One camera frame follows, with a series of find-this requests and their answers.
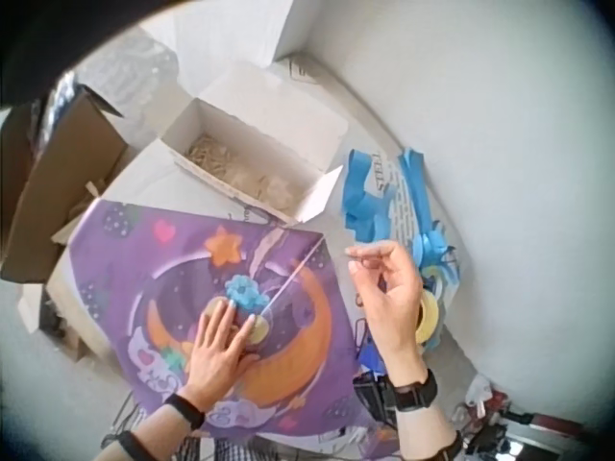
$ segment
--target yellow tape roll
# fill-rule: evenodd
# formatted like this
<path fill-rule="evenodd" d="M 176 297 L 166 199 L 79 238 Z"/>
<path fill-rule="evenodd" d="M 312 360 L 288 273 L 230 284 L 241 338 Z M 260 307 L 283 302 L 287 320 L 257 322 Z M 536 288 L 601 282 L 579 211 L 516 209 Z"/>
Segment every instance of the yellow tape roll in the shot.
<path fill-rule="evenodd" d="M 423 344 L 430 339 L 438 325 L 438 317 L 440 316 L 438 301 L 427 290 L 423 290 L 421 295 L 421 313 L 423 318 L 416 329 L 416 344 Z"/>

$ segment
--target fingernail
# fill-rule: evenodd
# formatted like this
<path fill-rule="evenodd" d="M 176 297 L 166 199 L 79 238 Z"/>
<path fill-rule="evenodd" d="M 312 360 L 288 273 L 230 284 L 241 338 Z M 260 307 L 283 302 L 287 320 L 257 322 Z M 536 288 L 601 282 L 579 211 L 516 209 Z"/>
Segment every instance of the fingernail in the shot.
<path fill-rule="evenodd" d="M 348 261 L 348 270 L 351 274 L 356 274 L 359 269 L 359 264 L 356 261 Z"/>

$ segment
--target purple mat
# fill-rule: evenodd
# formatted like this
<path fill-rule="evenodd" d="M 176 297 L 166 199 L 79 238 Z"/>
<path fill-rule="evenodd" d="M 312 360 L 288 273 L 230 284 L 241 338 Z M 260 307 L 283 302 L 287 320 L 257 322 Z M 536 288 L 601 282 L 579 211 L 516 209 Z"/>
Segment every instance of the purple mat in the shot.
<path fill-rule="evenodd" d="M 69 245 L 75 280 L 135 397 L 153 412 L 186 380 L 200 313 L 259 316 L 260 361 L 207 415 L 214 437 L 314 435 L 364 417 L 356 345 L 324 237 L 98 201 Z"/>

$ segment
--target small white box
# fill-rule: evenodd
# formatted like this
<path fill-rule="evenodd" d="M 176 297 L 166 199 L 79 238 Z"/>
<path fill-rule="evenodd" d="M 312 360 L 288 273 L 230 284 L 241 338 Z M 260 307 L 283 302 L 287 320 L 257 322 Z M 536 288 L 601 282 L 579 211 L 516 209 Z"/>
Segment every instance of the small white box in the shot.
<path fill-rule="evenodd" d="M 341 173 L 328 171 L 348 121 L 279 77 L 238 64 L 191 98 L 177 85 L 163 87 L 147 109 L 150 125 L 184 170 L 229 197 L 261 208 L 288 225 L 320 214 Z M 274 175 L 297 191 L 281 211 L 227 184 L 184 157 L 202 134 L 214 138 L 256 175 Z"/>

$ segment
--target person's left hand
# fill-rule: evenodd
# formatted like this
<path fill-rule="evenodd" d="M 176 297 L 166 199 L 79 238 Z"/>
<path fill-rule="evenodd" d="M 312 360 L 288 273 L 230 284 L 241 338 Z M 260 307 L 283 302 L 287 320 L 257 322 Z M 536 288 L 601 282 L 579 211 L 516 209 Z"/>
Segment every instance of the person's left hand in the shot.
<path fill-rule="evenodd" d="M 255 324 L 251 315 L 239 331 L 234 329 L 234 303 L 221 301 L 211 314 L 203 312 L 190 356 L 187 384 L 178 395 L 207 412 L 221 400 L 259 357 L 241 356 Z"/>

